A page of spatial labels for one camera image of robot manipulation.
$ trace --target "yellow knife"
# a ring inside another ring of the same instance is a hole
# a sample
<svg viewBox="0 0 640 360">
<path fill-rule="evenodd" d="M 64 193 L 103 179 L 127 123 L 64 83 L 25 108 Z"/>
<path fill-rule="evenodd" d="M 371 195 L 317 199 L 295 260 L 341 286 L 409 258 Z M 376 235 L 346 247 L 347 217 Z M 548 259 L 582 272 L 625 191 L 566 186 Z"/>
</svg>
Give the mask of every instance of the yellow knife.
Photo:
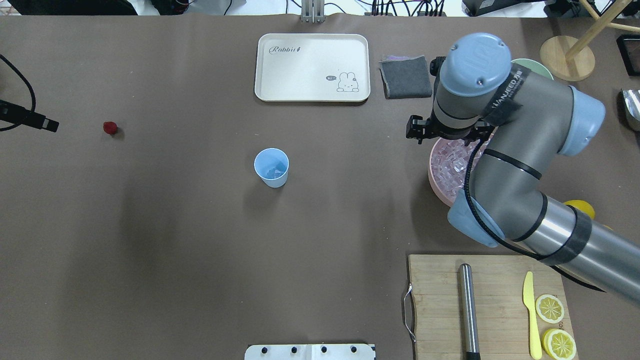
<svg viewBox="0 0 640 360">
<path fill-rule="evenodd" d="M 536 301 L 533 296 L 533 273 L 527 272 L 522 286 L 522 302 L 529 310 L 529 353 L 535 360 L 542 358 L 542 346 L 540 345 L 540 333 L 536 320 Z"/>
</svg>

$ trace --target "wooden round base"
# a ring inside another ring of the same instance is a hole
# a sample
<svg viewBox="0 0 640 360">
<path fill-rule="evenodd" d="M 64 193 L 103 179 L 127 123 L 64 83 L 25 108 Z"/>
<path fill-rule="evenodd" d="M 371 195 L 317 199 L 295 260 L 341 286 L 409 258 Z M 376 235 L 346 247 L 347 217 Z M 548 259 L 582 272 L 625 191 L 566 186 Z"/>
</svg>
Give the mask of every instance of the wooden round base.
<svg viewBox="0 0 640 360">
<path fill-rule="evenodd" d="M 568 81 L 584 80 L 596 67 L 593 51 L 587 46 L 572 60 L 567 61 L 565 54 L 578 39 L 567 36 L 552 37 L 540 47 L 540 58 L 551 73 Z"/>
</svg>

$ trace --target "robotic arm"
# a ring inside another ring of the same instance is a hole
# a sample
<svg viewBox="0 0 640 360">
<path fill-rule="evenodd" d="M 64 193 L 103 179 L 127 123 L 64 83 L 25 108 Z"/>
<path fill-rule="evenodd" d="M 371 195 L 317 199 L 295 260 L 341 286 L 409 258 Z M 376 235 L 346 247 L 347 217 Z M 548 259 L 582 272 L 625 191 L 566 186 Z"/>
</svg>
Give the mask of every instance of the robotic arm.
<svg viewBox="0 0 640 360">
<path fill-rule="evenodd" d="M 556 154 L 573 156 L 604 120 L 600 101 L 511 64 L 495 35 L 459 39 L 446 60 L 432 63 L 433 111 L 412 116 L 407 138 L 494 136 L 457 196 L 449 222 L 471 238 L 497 246 L 493 236 L 522 242 L 546 265 L 555 265 L 640 306 L 640 248 L 576 209 L 536 190 Z M 478 120 L 491 125 L 478 126 Z"/>
</svg>

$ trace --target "bunny drawing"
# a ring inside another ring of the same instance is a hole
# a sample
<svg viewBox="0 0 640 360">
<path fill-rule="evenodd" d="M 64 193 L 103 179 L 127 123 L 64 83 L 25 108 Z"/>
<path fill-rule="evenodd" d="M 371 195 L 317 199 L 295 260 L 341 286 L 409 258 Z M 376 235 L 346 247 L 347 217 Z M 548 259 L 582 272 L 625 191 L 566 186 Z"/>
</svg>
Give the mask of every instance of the bunny drawing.
<svg viewBox="0 0 640 360">
<path fill-rule="evenodd" d="M 359 92 L 356 74 L 350 72 L 340 73 L 340 82 L 338 82 L 338 92 Z"/>
</svg>

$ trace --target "gray cloth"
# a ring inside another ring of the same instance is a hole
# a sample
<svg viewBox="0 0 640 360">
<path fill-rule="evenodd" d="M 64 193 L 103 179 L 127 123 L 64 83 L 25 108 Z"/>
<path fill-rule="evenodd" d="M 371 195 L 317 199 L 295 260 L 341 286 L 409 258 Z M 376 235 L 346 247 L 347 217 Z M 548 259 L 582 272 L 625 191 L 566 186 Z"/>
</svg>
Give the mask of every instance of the gray cloth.
<svg viewBox="0 0 640 360">
<path fill-rule="evenodd" d="M 380 72 L 388 99 L 431 97 L 433 93 L 429 80 L 429 65 L 424 55 L 381 61 Z"/>
</svg>

